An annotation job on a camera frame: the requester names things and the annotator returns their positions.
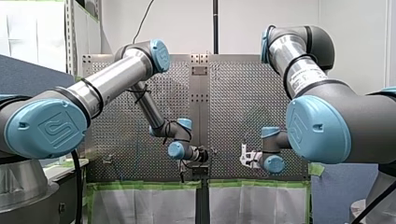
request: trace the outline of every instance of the green tape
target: green tape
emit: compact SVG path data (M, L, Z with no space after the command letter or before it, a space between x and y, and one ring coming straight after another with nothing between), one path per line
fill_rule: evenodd
M287 189L303 189L310 186L309 181L275 181L275 180L211 180L210 188L231 188L242 186L270 187L270 188L287 188Z
M117 181L108 183L91 183L87 188L93 190L108 190L108 189L198 189L201 187L201 182L191 181L185 184L177 182L144 182L144 181Z
M319 163L311 162L308 165L308 173L310 175L321 176L324 172L324 166Z

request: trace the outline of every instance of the perforated metal panel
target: perforated metal panel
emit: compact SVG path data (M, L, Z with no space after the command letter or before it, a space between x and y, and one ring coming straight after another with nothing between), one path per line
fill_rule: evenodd
M218 152L212 164L212 178L266 178L302 180L308 178L307 163L284 149L286 169L271 175L240 164L241 142L247 136L247 150L260 149L263 126L285 127L289 99L281 78L257 55L211 55L210 61L210 146Z
M113 61L110 55L86 55L85 75L98 72ZM149 82L157 106L169 119L190 117L197 104L197 88L191 85L191 56L173 55L171 69L156 75ZM211 162L211 178L271 178L303 180L307 177L306 162L292 150L283 150L286 170L269 176L239 162L240 145L247 135L247 149L260 149L262 126L284 127L288 99L281 78L259 63L257 55L210 55L209 73L202 77L209 95L209 116L193 120L193 125L208 127L209 146L217 151ZM116 179L179 180L177 163L167 156L163 140L149 136L149 124L144 119L134 97L125 92L92 123L87 136L88 157L93 158L88 169L88 181ZM113 156L113 162L103 159Z

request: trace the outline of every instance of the cable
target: cable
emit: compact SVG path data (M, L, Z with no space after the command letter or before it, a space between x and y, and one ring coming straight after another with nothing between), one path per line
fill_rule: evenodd
M142 21L140 22L139 29L137 30L137 33L136 33L136 35L134 36L134 42L136 41L137 37L138 37L139 34L140 34L140 30L142 29L143 22L145 21L147 15L148 15L148 13L149 13L149 9L151 8L151 5L152 5L153 2L154 2L154 0L151 0L151 2L148 4L148 8L146 9L145 16L143 17Z
M192 135L189 129L187 129L186 127L184 127L183 125L181 125L179 122L175 121L175 120L168 120L165 119L167 121L166 126L165 126L165 138L163 139L163 145L165 145L166 141L168 140L169 133L171 132L171 124L175 123L178 126L180 126L184 131L186 131L186 133L189 135L190 139L189 140L185 140L185 139L175 139L175 141L182 141L182 142L190 142L192 139Z
M393 182L384 192L382 192L375 200L373 200L370 205L368 205L361 214L353 220L351 224L359 224L361 220L364 219L367 214L369 214L379 203L382 202L388 195L390 195L394 190L396 190L396 181Z
M76 212L76 224L81 223L82 218L82 176L81 176L81 167L79 166L78 154L77 151L74 150L71 152L73 163L75 165L76 170L76 180L77 180L77 212Z
M151 91L148 90L148 84L145 84L145 88L143 88L143 90L141 91L132 91L132 90L126 90L128 92L137 92L140 93L139 97L137 97L137 99L134 101L134 104L137 105L137 103L143 98L143 96L145 96L146 92L151 93Z

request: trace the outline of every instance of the blue joint cap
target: blue joint cap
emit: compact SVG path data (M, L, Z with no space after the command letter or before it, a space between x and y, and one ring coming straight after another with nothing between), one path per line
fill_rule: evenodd
M154 61L157 71L160 73L167 72L171 65L171 57L169 55L168 48L159 39L151 40L149 46L152 61Z
M192 130L192 121L190 119L178 119L177 123L189 130Z
M87 130L74 104L45 99L23 106L8 120L5 139L11 151L29 159L57 158L76 149Z
M184 158L184 147L179 142L173 142L168 147L168 155L175 160L182 160Z
M148 132L149 132L149 135L151 135L151 136L155 137L155 135L154 135L154 131L152 131L152 128L151 128L151 126L149 126L149 127L148 127Z
M262 127L262 138L271 137L280 133L279 127Z
M317 96L292 100L286 124L291 147L301 157L336 164L349 156L351 137L346 122L332 105Z
M277 155L269 156L265 159L263 168L271 174L279 174L285 169L285 162Z

